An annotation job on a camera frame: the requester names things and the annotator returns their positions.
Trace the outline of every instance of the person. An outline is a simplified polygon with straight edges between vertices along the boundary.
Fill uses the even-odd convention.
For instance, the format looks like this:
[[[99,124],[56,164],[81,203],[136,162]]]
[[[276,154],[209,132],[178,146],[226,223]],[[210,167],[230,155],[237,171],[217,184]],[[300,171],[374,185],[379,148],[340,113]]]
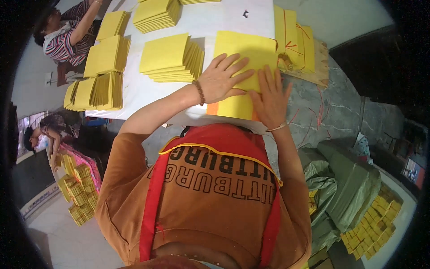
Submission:
[[[53,8],[36,27],[34,41],[56,63],[85,65],[101,20],[94,21],[103,0],[84,0],[63,14]]]
[[[49,164],[54,172],[58,170],[55,159],[62,142],[71,144],[83,153],[86,153],[87,149],[105,152],[110,148],[100,128],[82,125],[79,114],[74,111],[53,112],[41,119],[35,129],[27,127],[23,137],[24,147],[36,154],[34,148],[39,144],[41,135],[49,138],[48,152],[51,156]]]
[[[95,217],[128,267],[301,268],[311,253],[308,188],[286,110],[279,69],[258,70],[261,96],[249,91],[272,132],[278,179],[263,138],[230,124],[190,127],[145,166],[142,142],[177,113],[246,92],[232,88],[254,70],[239,54],[213,59],[198,81],[142,107],[115,138]]]

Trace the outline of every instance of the brown shirt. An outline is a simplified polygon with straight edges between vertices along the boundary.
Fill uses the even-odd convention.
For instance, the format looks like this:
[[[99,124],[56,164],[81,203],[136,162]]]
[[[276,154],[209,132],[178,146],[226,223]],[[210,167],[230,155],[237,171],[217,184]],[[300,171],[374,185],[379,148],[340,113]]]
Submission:
[[[116,137],[95,217],[126,265],[139,262],[139,236],[152,167],[145,167],[141,137]],[[153,249],[169,243],[201,245],[233,257],[242,268],[258,265],[273,202],[275,176],[256,162],[184,146],[170,153]],[[310,256],[305,182],[284,179],[281,224],[272,268],[301,268]]]

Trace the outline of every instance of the white tablecloth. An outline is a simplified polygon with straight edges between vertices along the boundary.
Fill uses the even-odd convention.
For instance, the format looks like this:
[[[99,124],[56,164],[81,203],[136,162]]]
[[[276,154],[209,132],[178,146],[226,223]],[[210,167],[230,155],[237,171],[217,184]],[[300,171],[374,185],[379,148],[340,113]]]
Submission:
[[[169,27],[146,34],[139,32],[132,19],[136,11],[136,0],[112,0],[107,12],[124,10],[132,12],[124,36],[131,39],[127,65],[123,80],[123,109],[118,111],[86,111],[86,116],[126,120],[141,107],[163,98],[186,83],[156,83],[139,73],[139,63],[145,42],[175,34],[189,33],[205,51],[203,70],[213,59],[217,31],[234,31],[274,38],[274,17],[272,0],[222,0],[221,2],[199,3],[182,6],[181,18],[175,27]],[[191,107],[172,119],[169,124],[202,126],[226,122],[244,126],[256,133],[266,128],[260,122],[206,115],[206,105]]]

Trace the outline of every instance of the bracelet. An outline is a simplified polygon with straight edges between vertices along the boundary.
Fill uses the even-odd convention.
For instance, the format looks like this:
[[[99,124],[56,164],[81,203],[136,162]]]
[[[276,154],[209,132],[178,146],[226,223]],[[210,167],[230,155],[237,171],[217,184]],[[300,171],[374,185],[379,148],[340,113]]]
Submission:
[[[287,121],[284,121],[281,123],[281,125],[279,125],[279,127],[276,127],[275,129],[271,129],[271,130],[266,130],[266,132],[268,133],[268,132],[279,130],[279,129],[285,127],[286,125],[287,125]]]
[[[193,80],[193,82],[191,83],[196,85],[200,95],[200,106],[203,106],[203,104],[206,103],[206,100],[205,100],[205,96],[203,94],[203,90],[202,90],[202,86],[200,85],[200,82],[198,80]]]

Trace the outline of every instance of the hand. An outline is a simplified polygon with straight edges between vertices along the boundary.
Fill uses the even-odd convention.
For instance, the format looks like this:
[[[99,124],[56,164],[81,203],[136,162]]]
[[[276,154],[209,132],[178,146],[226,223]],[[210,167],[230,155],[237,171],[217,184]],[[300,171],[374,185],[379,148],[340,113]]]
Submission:
[[[49,165],[51,166],[53,172],[58,171],[56,159],[57,159],[57,153],[54,152],[51,156],[51,160],[49,160]]]
[[[275,69],[275,80],[273,80],[268,65],[264,66],[264,71],[260,69],[257,74],[261,95],[253,90],[249,91],[249,95],[261,122],[268,129],[275,129],[285,121],[292,83],[289,83],[283,92],[279,69]]]
[[[214,58],[208,68],[200,75],[199,82],[207,104],[222,101],[227,97],[246,94],[246,91],[233,88],[233,86],[247,78],[250,78],[255,71],[253,69],[249,69],[241,74],[231,77],[233,74],[244,68],[249,62],[249,58],[243,58],[230,66],[239,58],[240,54],[238,53],[230,55],[229,57],[227,57],[226,53],[223,53]]]

